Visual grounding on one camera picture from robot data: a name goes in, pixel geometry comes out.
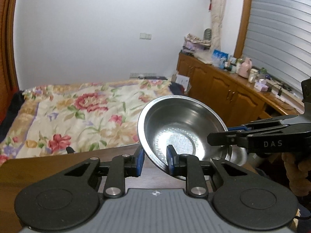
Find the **right hand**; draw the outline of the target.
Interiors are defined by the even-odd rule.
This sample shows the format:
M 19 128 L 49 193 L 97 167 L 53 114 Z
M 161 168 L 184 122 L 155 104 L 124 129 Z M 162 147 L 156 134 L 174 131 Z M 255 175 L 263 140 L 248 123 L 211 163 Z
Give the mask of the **right hand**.
M 282 160 L 286 169 L 289 187 L 296 196 L 307 196 L 310 193 L 310 159 L 295 164 L 295 157 L 291 153 L 282 153 Z

